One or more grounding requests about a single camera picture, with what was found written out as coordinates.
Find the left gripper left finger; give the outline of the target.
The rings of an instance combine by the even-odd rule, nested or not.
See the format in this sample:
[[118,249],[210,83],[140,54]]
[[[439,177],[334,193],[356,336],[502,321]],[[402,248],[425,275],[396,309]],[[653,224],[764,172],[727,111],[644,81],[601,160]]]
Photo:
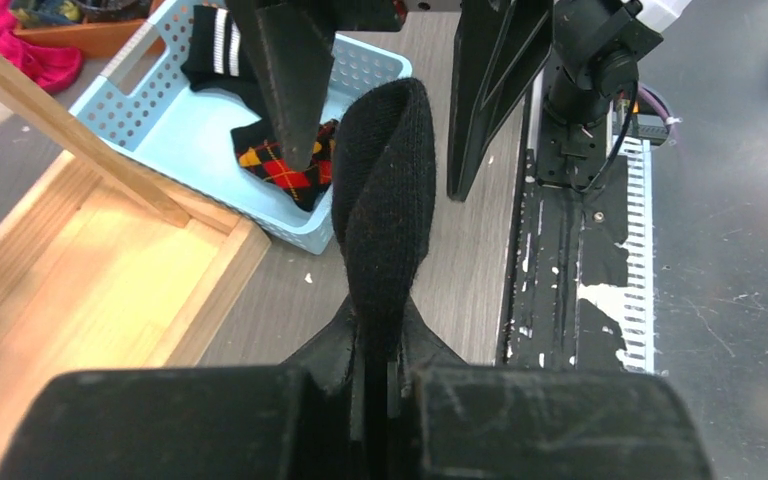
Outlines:
[[347,479],[348,304],[284,362],[52,378],[0,479]]

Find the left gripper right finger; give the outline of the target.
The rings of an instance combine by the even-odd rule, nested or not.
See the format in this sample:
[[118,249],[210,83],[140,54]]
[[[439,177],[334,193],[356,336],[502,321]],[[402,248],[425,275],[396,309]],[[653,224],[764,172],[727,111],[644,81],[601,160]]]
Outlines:
[[407,391],[397,479],[708,479],[677,393],[652,375],[470,365],[411,300],[393,312]]

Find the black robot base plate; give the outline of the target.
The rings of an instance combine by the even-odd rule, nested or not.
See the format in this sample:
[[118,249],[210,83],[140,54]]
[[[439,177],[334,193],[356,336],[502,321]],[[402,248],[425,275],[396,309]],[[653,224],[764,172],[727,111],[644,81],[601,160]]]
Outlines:
[[628,284],[628,158],[604,165],[609,120],[570,133],[545,111],[561,71],[549,58],[525,96],[495,363],[617,370],[622,330],[580,290]]

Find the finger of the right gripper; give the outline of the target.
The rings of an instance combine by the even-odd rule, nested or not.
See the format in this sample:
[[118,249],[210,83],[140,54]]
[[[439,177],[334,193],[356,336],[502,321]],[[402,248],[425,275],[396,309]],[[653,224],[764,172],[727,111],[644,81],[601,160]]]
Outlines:
[[489,145],[544,68],[553,2],[463,1],[454,38],[447,195],[467,199]]
[[241,44],[264,95],[268,118],[293,169],[312,155],[327,96],[338,31],[397,32],[402,1],[228,1]]

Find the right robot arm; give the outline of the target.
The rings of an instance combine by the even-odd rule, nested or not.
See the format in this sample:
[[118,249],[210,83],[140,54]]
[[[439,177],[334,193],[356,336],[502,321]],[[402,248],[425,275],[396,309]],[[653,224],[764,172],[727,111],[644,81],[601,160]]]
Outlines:
[[564,126],[600,121],[639,88],[639,61],[685,9],[682,1],[230,1],[229,14],[295,167],[311,156],[340,31],[397,32],[413,13],[456,12],[448,196],[467,198],[486,150],[550,58],[547,100]]

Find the black sock white stripes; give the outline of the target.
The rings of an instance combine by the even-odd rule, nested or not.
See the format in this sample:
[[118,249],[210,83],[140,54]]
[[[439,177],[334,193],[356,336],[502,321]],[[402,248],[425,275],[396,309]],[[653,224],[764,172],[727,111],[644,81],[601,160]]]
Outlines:
[[435,209],[433,116],[420,80],[383,84],[345,112],[332,190],[332,221],[364,351],[382,368],[395,357]]

